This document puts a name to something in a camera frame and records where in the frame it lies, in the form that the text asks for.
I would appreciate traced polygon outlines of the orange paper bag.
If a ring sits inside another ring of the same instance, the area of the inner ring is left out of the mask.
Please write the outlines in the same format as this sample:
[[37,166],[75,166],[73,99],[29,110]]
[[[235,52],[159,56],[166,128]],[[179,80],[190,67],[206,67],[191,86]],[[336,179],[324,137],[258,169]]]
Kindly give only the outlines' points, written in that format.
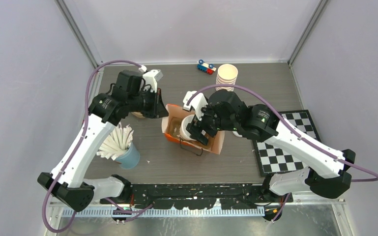
[[189,124],[195,114],[194,111],[188,112],[181,106],[174,104],[167,104],[166,110],[168,111],[169,116],[162,118],[161,128],[162,133],[168,141],[202,149],[217,155],[221,153],[225,138],[224,131],[218,131],[215,137],[211,137],[209,134],[205,133],[205,136],[208,138],[208,144],[203,145],[199,141],[190,139],[190,134],[187,131],[184,131],[183,135],[180,133],[182,121],[186,117],[189,117],[187,122],[184,123],[186,125]]

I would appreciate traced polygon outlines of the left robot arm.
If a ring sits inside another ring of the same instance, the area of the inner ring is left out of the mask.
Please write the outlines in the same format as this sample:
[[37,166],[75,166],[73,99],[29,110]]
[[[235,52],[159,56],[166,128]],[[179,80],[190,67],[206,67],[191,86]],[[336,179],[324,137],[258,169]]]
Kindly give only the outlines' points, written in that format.
[[159,69],[144,74],[130,70],[119,72],[110,92],[93,98],[82,130],[63,159],[51,172],[42,172],[38,183],[76,212],[104,198],[114,198],[120,204],[128,202],[131,183],[125,178],[112,175],[85,179],[84,175],[102,143],[129,113],[139,112],[146,118],[168,116],[157,86],[162,77]]

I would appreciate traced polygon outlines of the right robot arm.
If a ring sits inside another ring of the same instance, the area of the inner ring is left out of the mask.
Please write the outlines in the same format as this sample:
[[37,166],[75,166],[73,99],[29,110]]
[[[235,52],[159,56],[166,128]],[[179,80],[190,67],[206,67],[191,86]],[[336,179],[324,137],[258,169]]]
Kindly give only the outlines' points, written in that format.
[[208,138],[219,131],[236,131],[248,140],[282,149],[305,164],[300,170],[265,177],[261,196],[268,202],[300,191],[335,199],[350,188],[348,170],[355,161],[355,152],[339,151],[322,144],[267,105],[248,106],[235,92],[222,89],[210,97],[189,91],[183,99],[183,108],[195,113],[185,126],[192,140],[207,145]]

